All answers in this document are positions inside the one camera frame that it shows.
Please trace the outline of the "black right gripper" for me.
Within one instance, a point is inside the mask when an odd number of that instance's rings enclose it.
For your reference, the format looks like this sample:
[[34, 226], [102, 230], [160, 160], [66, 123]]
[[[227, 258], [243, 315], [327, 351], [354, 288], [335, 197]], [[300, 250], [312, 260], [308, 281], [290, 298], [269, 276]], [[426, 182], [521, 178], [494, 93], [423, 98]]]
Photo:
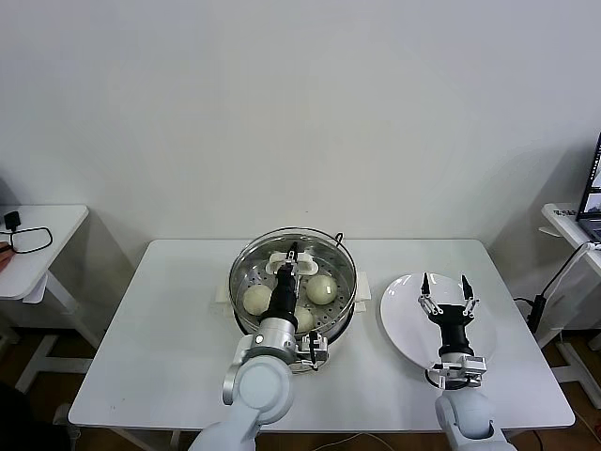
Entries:
[[418, 303], [429, 316], [429, 320], [439, 326], [441, 346], [439, 357], [449, 353], [474, 355], [466, 336], [466, 327], [473, 321], [475, 307], [480, 302], [474, 295], [473, 288], [465, 274], [461, 275], [461, 286], [464, 296], [464, 307], [444, 304], [442, 307], [433, 300], [429, 285], [428, 273], [424, 273]]

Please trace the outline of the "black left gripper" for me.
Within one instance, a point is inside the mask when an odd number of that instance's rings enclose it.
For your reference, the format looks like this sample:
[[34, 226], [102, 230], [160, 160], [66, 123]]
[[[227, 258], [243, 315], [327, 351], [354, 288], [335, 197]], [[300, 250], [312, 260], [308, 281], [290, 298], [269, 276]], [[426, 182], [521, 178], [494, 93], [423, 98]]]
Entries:
[[284, 319], [297, 324], [295, 309], [298, 299], [296, 278], [293, 271], [298, 269], [299, 246], [293, 241], [288, 253], [276, 273], [276, 287], [270, 295], [270, 303], [265, 311], [265, 318]]

